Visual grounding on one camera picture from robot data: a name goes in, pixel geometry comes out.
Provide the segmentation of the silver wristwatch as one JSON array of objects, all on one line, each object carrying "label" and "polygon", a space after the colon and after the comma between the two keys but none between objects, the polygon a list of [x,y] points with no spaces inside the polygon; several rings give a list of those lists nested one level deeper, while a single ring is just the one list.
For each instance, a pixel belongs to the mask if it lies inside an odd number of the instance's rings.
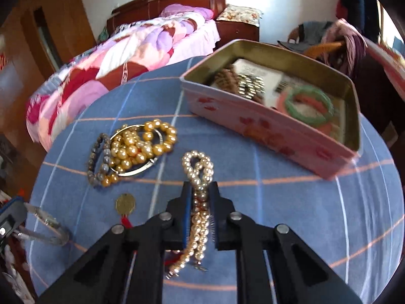
[{"label": "silver wristwatch", "polygon": [[39,206],[25,203],[28,217],[35,219],[34,226],[29,229],[24,224],[17,227],[13,236],[20,240],[39,241],[54,246],[68,243],[70,234],[56,218],[42,210]]}]

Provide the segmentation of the red knot coin charm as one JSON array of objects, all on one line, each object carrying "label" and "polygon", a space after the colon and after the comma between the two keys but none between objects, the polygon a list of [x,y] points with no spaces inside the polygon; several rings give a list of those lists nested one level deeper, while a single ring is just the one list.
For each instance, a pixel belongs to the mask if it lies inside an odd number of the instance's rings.
[{"label": "red knot coin charm", "polygon": [[[115,210],[121,216],[121,224],[126,229],[131,229],[133,225],[131,224],[128,216],[135,210],[136,200],[132,194],[121,194],[115,201]],[[165,259],[164,266],[166,268],[175,265],[180,262],[180,258],[183,251],[173,251],[173,256],[169,259]]]}]

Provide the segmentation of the pink bangle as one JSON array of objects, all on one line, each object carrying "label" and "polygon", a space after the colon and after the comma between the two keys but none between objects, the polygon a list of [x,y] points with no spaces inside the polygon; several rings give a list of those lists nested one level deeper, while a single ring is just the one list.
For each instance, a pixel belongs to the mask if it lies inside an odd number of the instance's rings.
[{"label": "pink bangle", "polygon": [[[300,112],[296,107],[297,102],[315,110],[315,116],[307,116]],[[327,126],[334,117],[334,105],[331,99],[324,91],[310,85],[285,89],[277,100],[277,110],[315,129]]]}]

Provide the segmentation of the green jade bangle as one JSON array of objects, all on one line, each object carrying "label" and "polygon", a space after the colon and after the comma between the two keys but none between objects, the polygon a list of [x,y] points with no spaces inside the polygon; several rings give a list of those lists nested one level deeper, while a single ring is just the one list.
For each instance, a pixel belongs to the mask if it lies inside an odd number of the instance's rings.
[{"label": "green jade bangle", "polygon": [[328,123],[334,116],[331,99],[324,91],[311,85],[291,89],[282,106],[290,117],[313,127]]}]

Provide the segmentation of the blue plaid tablecloth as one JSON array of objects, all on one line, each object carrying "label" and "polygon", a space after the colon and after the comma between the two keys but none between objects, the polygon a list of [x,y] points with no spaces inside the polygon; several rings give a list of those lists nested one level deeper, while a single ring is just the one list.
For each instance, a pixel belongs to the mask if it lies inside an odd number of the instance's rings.
[{"label": "blue plaid tablecloth", "polygon": [[[180,76],[196,58],[145,73],[99,98],[56,138],[40,168],[31,203],[71,234],[65,246],[25,246],[37,293],[44,292],[105,232],[120,221],[119,195],[135,197],[132,225],[144,223],[177,197],[185,180],[183,154],[211,157],[220,193],[256,223],[290,226],[364,303],[373,302],[395,272],[404,241],[404,199],[388,147],[367,119],[361,121],[362,153],[332,180],[316,177],[239,134],[193,116]],[[173,153],[133,178],[108,188],[87,180],[96,138],[124,124],[159,118],[176,127]]]}]

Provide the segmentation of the pink metal tin box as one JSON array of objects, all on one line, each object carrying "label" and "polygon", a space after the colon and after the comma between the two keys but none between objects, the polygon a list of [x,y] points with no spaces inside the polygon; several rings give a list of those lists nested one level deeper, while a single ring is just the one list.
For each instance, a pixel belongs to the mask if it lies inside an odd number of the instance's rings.
[{"label": "pink metal tin box", "polygon": [[[334,117],[320,129],[307,126],[276,108],[211,86],[223,67],[243,58],[284,74],[278,90],[311,85],[326,93]],[[311,58],[255,41],[234,40],[182,74],[189,110],[233,130],[329,179],[360,158],[358,98],[344,74]]]}]

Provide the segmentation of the printed paper in tin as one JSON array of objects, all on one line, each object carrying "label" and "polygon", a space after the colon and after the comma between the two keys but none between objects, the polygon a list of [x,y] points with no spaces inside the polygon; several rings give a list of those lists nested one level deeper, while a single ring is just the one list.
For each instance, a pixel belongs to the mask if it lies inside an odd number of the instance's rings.
[{"label": "printed paper in tin", "polygon": [[284,78],[280,71],[239,58],[214,75],[211,86],[268,108],[276,108],[278,87]]}]

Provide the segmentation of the dark wooden desk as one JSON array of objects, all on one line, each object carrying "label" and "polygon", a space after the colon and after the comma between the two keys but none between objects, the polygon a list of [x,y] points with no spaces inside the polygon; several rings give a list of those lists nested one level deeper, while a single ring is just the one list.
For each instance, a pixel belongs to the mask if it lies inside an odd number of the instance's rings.
[{"label": "dark wooden desk", "polygon": [[379,45],[366,42],[366,56],[354,73],[360,111],[379,134],[392,125],[403,137],[404,70]]}]

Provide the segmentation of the wicker chair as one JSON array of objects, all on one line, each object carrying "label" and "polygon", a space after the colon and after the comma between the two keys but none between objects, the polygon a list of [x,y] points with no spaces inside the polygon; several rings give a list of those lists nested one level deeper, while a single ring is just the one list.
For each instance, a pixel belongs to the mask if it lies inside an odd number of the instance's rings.
[{"label": "wicker chair", "polygon": [[287,48],[291,51],[307,56],[308,58],[317,59],[324,54],[332,53],[345,46],[345,42],[332,42],[332,43],[319,43],[316,45],[308,45],[306,43],[299,43],[299,28],[295,28],[288,35]]}]

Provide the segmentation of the pink purple clothes on chair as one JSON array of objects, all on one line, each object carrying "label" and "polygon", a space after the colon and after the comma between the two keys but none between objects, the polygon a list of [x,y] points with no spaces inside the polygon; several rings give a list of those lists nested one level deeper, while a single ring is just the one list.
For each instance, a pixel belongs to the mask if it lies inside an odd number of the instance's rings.
[{"label": "pink purple clothes on chair", "polygon": [[325,32],[321,43],[343,42],[335,51],[322,54],[326,65],[352,77],[360,61],[366,56],[367,44],[361,33],[343,18],[334,22]]}]

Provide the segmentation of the dark wooden nightstand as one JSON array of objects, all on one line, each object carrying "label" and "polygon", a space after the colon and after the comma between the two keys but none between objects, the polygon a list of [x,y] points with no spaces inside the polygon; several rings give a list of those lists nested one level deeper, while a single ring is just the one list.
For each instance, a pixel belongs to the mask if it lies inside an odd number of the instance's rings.
[{"label": "dark wooden nightstand", "polygon": [[216,26],[220,36],[220,40],[216,43],[216,49],[235,39],[259,42],[259,28],[257,26],[232,21],[216,21]]}]

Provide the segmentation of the bed with patchwork quilt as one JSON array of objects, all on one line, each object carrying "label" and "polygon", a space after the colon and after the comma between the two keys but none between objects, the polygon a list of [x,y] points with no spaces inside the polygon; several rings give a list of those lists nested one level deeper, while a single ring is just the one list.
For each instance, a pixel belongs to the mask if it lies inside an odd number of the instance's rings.
[{"label": "bed with patchwork quilt", "polygon": [[49,150],[88,106],[142,73],[213,53],[220,40],[215,20],[184,12],[120,25],[112,36],[76,56],[30,97],[26,128]]}]

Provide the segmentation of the purple pillow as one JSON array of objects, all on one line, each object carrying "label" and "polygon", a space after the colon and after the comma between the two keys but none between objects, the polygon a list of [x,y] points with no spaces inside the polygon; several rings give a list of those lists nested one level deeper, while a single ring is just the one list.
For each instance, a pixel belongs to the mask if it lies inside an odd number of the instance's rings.
[{"label": "purple pillow", "polygon": [[184,13],[184,12],[198,12],[200,13],[205,20],[213,19],[213,11],[203,7],[193,7],[193,6],[185,6],[182,4],[170,4],[166,6],[160,13],[159,16],[167,17],[173,16],[175,14]]}]

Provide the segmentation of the dark coats on rack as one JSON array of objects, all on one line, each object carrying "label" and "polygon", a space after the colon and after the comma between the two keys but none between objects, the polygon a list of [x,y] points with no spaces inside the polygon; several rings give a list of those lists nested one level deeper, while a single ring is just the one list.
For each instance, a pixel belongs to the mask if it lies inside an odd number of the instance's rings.
[{"label": "dark coats on rack", "polygon": [[377,43],[380,37],[380,15],[377,0],[338,0],[336,18],[344,18],[361,35]]}]

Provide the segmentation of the wooden headboard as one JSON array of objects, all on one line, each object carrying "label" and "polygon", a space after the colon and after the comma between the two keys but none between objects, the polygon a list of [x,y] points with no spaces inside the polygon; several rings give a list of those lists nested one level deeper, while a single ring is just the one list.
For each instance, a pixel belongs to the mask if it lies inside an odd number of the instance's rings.
[{"label": "wooden headboard", "polygon": [[164,8],[172,4],[207,8],[217,17],[226,7],[226,0],[132,0],[111,12],[106,29],[112,34],[122,24],[157,18]]}]

